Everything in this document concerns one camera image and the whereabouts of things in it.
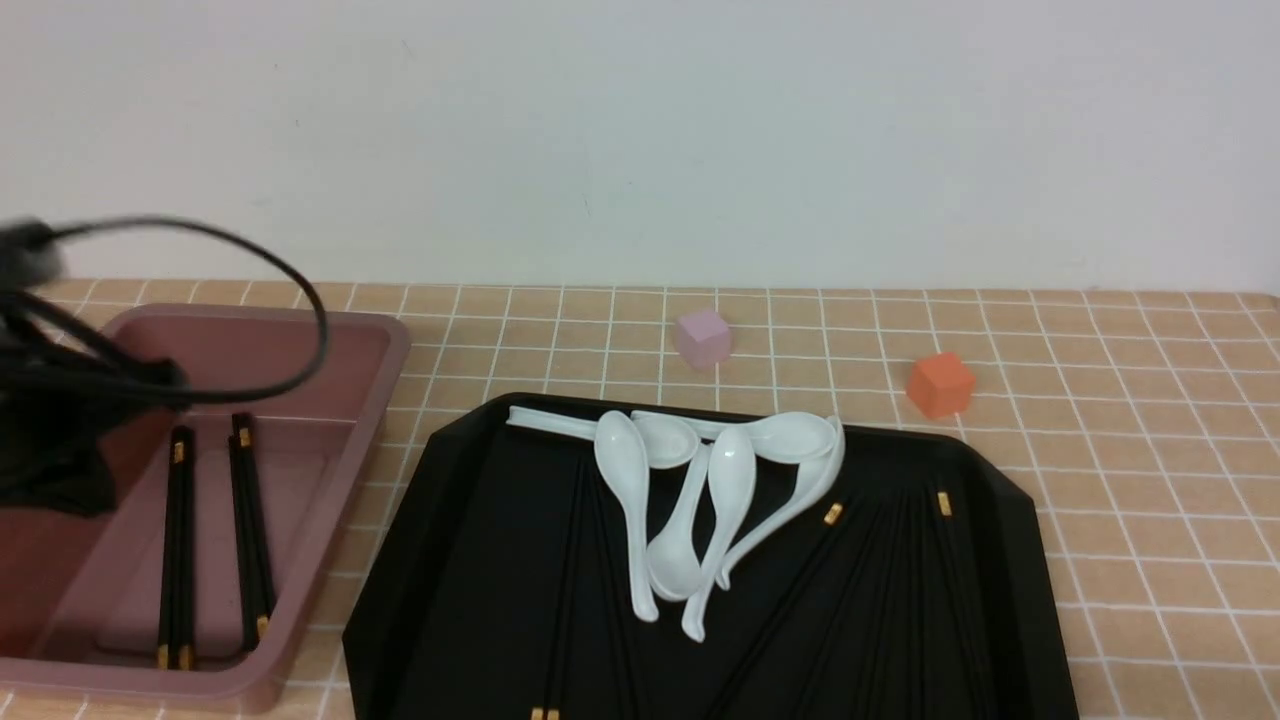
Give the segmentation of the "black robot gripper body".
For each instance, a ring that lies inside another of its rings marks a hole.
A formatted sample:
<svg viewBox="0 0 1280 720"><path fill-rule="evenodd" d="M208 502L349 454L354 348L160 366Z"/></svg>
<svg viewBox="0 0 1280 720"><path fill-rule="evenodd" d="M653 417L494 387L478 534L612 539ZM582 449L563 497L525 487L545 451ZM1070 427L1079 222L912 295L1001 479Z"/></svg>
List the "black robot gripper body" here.
<svg viewBox="0 0 1280 720"><path fill-rule="evenodd" d="M55 304L3 291L3 506L82 518L116 507L100 439L159 404L101 395L87 377L186 387L172 359L140 359Z"/></svg>

